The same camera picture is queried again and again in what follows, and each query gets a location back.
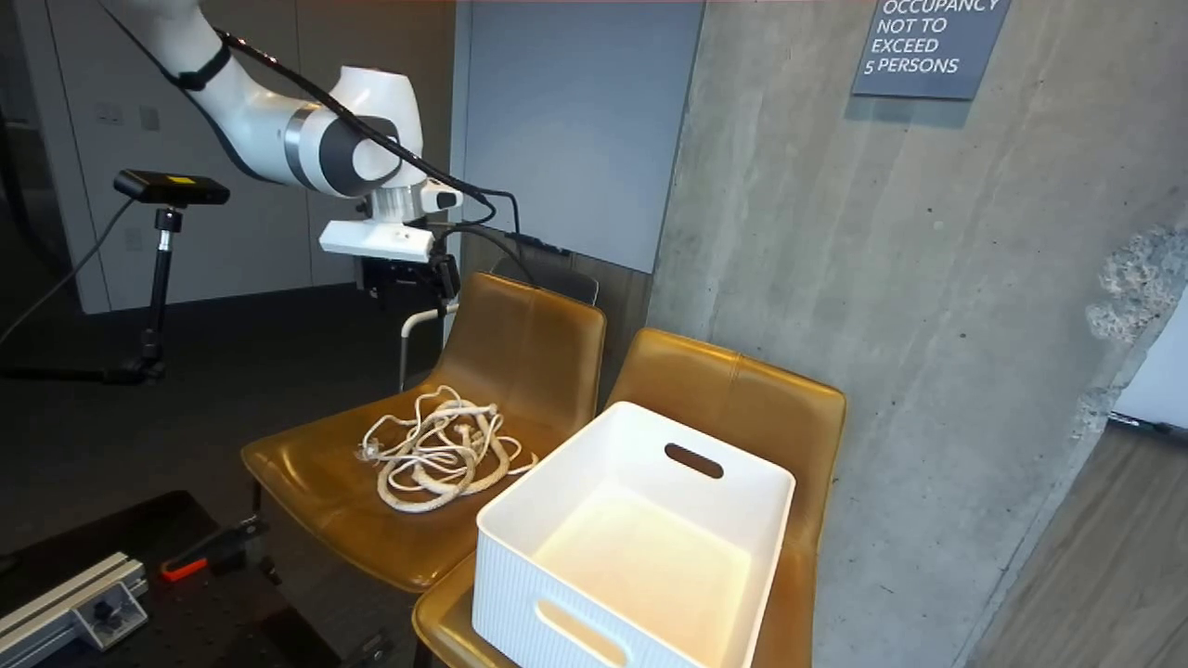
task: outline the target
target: tripod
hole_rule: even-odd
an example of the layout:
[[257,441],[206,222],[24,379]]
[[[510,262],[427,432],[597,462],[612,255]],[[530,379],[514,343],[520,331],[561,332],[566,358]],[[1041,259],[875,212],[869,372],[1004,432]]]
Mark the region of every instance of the tripod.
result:
[[46,380],[102,380],[102,385],[140,385],[163,375],[163,316],[174,268],[174,232],[184,229],[184,208],[156,208],[156,259],[148,322],[138,340],[138,354],[119,367],[5,367],[5,379],[46,379]]
[[186,204],[224,204],[231,191],[212,179],[159,174],[159,169],[119,169],[114,190],[159,204],[156,208],[156,259],[148,322],[138,337],[138,354],[119,367],[77,372],[77,367],[5,367],[0,379],[42,379],[42,380],[102,380],[102,385],[140,385],[163,379],[163,316],[174,268],[174,237],[184,232]]

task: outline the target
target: black stand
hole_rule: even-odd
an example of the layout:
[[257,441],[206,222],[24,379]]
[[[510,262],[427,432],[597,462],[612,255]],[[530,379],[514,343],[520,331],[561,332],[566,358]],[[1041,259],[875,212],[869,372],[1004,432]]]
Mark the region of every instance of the black stand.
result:
[[140,385],[140,380],[163,379],[163,310],[171,293],[174,232],[184,232],[184,208],[156,208],[151,296],[148,296],[148,325],[140,331],[138,358],[108,372],[5,367],[0,379],[102,380],[102,385]]

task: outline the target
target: occupancy sign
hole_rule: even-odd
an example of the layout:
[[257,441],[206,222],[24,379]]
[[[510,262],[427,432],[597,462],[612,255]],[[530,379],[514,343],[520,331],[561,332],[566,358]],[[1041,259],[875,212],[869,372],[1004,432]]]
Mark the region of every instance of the occupancy sign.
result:
[[973,100],[1010,0],[879,0],[853,95]]

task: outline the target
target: black cable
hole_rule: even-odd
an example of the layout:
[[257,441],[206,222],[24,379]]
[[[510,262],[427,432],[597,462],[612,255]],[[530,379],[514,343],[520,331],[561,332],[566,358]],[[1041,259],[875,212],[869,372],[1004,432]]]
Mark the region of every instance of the black cable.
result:
[[20,310],[5,332],[0,332],[0,349],[103,248],[103,241],[111,237],[114,222],[122,217],[122,212],[129,208],[133,201],[122,201],[122,208],[108,217],[108,227],[102,229],[102,237],[81,252],[81,259],[65,274],[55,276],[34,304],[28,304],[28,310]]
[[[227,30],[219,30],[219,35],[224,35],[224,45],[247,50],[247,54],[254,54],[257,62],[263,62],[263,65],[280,70],[281,76],[291,76],[291,80],[292,80],[301,92],[310,92],[311,100],[326,103],[326,106],[331,106],[349,128],[358,128],[361,137],[382,144],[382,148],[393,150],[398,160],[408,160],[408,164],[420,166],[427,179],[445,182],[445,184],[468,191],[472,201],[479,201],[479,204],[487,208],[483,217],[448,222],[436,241],[445,243],[448,232],[487,237],[490,243],[499,243],[507,255],[514,255],[514,259],[520,262],[520,269],[525,269],[525,276],[529,276],[530,284],[540,284],[535,274],[530,274],[530,268],[529,268],[529,259],[525,259],[525,229],[520,229],[520,201],[518,201],[518,191],[479,190],[479,184],[472,184],[472,182],[453,179],[448,169],[443,169],[443,166],[413,155],[400,139],[379,132],[373,122],[364,122],[358,112],[349,112],[342,100],[335,100],[323,84],[316,84],[316,80],[310,80],[301,70],[288,65],[280,54],[273,54],[273,50],[263,50],[263,48],[257,48],[257,45],[248,45],[247,35],[227,34]],[[510,248],[510,243],[499,241],[494,232],[479,229],[479,227],[487,227],[487,222],[494,217],[494,212],[499,212],[487,195],[507,195],[507,201],[514,204],[514,229],[518,229],[514,241],[518,241],[518,248]]]
[[420,166],[427,179],[445,182],[445,184],[468,191],[472,201],[479,201],[479,204],[487,208],[487,217],[494,217],[494,204],[487,201],[487,191],[483,191],[479,184],[460,182],[460,179],[453,179],[448,169],[443,169],[443,166],[413,155],[400,139],[379,132],[373,122],[364,122],[358,112],[349,112],[342,100],[335,100],[323,84],[316,84],[316,80],[310,80],[301,70],[288,65],[280,54],[260,50],[257,45],[248,45],[247,35],[227,34],[227,30],[219,30],[219,35],[224,35],[231,48],[247,50],[247,54],[254,54],[257,62],[263,62],[263,65],[280,70],[281,76],[291,76],[291,80],[292,80],[301,92],[310,92],[311,100],[326,103],[326,106],[331,106],[349,128],[358,128],[361,137],[390,148],[398,160],[408,160],[408,164]]
[[60,274],[67,268],[67,259],[60,252],[54,252],[54,243],[34,229],[34,215],[29,215],[28,190],[24,190],[24,179],[15,166],[15,148],[7,139],[5,112],[0,112],[0,184],[5,184],[5,204],[12,212],[12,227],[15,227],[20,241],[39,255],[39,262],[50,274]]
[[520,252],[514,252],[510,241],[503,241],[494,229],[487,229],[487,227],[479,227],[479,222],[456,222],[456,227],[448,227],[448,229],[443,232],[443,241],[445,241],[448,232],[477,232],[477,237],[490,241],[494,248],[503,248],[503,252],[525,269],[529,284],[540,284],[540,276],[535,276],[535,269],[529,268],[529,259],[525,259]]

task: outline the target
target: white cable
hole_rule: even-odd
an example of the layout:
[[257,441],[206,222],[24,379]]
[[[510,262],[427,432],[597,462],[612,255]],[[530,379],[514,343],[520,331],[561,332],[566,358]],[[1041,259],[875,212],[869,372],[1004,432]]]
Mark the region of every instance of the white cable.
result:
[[379,462],[377,492],[390,509],[431,513],[535,462],[530,456],[514,466],[525,446],[503,425],[499,405],[472,405],[453,385],[440,385],[417,395],[413,420],[379,416],[361,441],[361,458]]

